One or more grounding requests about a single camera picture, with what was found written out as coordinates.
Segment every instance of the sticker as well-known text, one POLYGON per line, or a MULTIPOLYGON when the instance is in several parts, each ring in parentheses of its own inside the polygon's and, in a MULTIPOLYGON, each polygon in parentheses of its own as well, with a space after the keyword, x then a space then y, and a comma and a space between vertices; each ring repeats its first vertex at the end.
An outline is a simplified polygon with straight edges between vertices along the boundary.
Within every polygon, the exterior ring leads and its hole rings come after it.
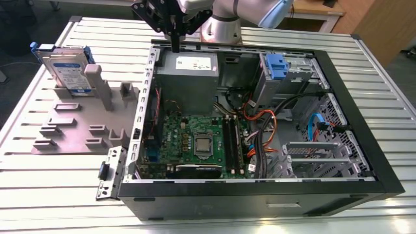
POLYGON ((65 82, 67 89, 75 95, 87 95, 91 92, 89 79, 82 75, 82 67, 78 63, 54 63, 55 70, 59 74, 59 79, 65 82))
POLYGON ((329 11, 329 15, 339 15, 339 16, 342 16, 343 12, 329 11))
POLYGON ((249 104, 255 107, 257 106, 257 103, 253 101, 253 100, 249 100, 249 104))
POLYGON ((257 171, 257 165, 249 164, 249 171, 255 172, 257 171))
POLYGON ((177 69, 211 71, 211 58, 178 57, 177 58, 177 69))

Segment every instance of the slotted aluminum table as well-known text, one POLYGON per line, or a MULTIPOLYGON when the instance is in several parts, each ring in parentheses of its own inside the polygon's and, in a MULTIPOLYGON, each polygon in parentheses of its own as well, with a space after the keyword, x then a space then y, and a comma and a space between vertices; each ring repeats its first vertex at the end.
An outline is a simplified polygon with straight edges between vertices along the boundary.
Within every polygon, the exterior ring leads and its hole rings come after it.
MULTIPOLYGON (((41 125, 58 99, 45 66, 0 132, 0 230, 51 233, 415 233, 416 112, 361 40, 350 35, 245 28, 246 44, 329 51, 406 193, 326 218, 142 222, 119 201, 97 202, 105 155, 33 155, 41 125)), ((189 40, 199 40, 199 33, 189 40)), ((141 86, 151 39, 141 21, 83 18, 57 45, 89 45, 113 86, 141 86)))

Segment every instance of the motherboard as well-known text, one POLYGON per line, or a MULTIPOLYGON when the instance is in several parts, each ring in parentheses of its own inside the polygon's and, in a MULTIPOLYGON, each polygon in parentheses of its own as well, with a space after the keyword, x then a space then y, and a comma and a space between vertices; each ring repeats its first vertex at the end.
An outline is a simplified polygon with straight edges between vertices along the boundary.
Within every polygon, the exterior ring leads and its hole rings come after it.
POLYGON ((234 117, 167 116, 162 147, 147 150, 150 163, 142 171, 153 179, 166 179, 179 167, 218 171, 219 178, 246 178, 241 131, 234 117))

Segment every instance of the black plastic frame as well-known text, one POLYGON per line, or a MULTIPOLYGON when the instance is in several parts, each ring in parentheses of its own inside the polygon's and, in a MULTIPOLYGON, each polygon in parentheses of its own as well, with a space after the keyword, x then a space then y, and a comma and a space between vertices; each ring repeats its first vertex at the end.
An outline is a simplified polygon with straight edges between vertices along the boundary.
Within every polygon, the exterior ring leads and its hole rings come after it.
MULTIPOLYGON (((153 40, 153 43, 170 44, 166 40, 153 40)), ((379 143, 373 135, 361 110, 350 95, 349 89, 341 78, 326 51, 306 50, 253 45, 229 45, 206 42, 185 42, 183 45, 202 45, 215 47, 227 46, 237 53, 245 53, 242 48, 257 50, 289 50, 313 53, 325 73, 338 103, 353 128, 359 146, 375 171, 377 181, 343 181, 343 182, 258 182, 258 183, 123 183, 119 197, 154 198, 159 196, 241 196, 241 195, 309 195, 309 194, 350 194, 350 197, 362 197, 342 208, 330 212, 333 215, 370 200, 382 200, 405 192, 398 176, 385 156, 379 143)))

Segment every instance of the expansion slot bracket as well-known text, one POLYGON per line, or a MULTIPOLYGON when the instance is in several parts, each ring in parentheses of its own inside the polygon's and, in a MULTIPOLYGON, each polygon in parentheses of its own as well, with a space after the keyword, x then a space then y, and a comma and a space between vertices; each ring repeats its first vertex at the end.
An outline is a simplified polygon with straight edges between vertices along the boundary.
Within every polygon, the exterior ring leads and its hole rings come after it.
POLYGON ((102 163, 99 179, 101 185, 97 200, 119 199, 119 189, 123 180, 123 170, 127 158, 127 150, 114 147, 109 150, 107 159, 102 163))

